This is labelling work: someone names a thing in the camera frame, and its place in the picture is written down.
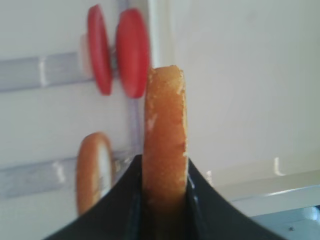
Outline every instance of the golden brown crust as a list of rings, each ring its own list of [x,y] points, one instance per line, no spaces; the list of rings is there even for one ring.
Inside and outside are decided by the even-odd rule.
[[[188,172],[185,80],[177,66],[150,70],[144,126],[143,192],[154,214],[167,218],[181,212]]]
[[[81,143],[76,166],[76,203],[82,215],[101,198],[99,149],[106,148],[111,163],[111,181],[115,177],[115,164],[112,161],[109,139],[102,132],[95,132],[84,138]]]

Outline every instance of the blurry object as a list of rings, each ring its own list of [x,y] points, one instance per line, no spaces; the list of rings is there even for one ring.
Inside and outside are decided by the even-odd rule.
[[[116,165],[109,139],[102,132],[81,143],[76,164],[76,202],[81,215],[95,205],[114,185]]]

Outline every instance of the bread slice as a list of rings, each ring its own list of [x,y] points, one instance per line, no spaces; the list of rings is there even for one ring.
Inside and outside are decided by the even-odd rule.
[[[81,143],[76,165],[76,203],[79,215],[95,205],[114,185],[115,163],[110,141],[102,132]]]
[[[157,225],[181,215],[186,193],[187,115],[183,71],[151,69],[145,96],[142,189]]]

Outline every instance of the white surface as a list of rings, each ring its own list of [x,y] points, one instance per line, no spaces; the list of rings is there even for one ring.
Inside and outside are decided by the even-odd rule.
[[[318,187],[258,196],[320,183],[320,2],[149,6],[152,50],[174,50],[153,65],[185,73],[188,152],[199,170],[250,216],[318,204]]]
[[[0,3],[0,60],[78,51],[87,11],[99,2],[113,43],[115,0]],[[117,80],[111,96],[101,96],[94,82],[0,93],[0,169],[75,157],[96,131],[114,150],[130,148],[128,108]],[[75,203],[70,189],[0,200],[0,239],[42,239],[76,218]]]
[[[318,240],[320,236],[320,213],[316,207],[282,211],[253,219],[288,240]]]

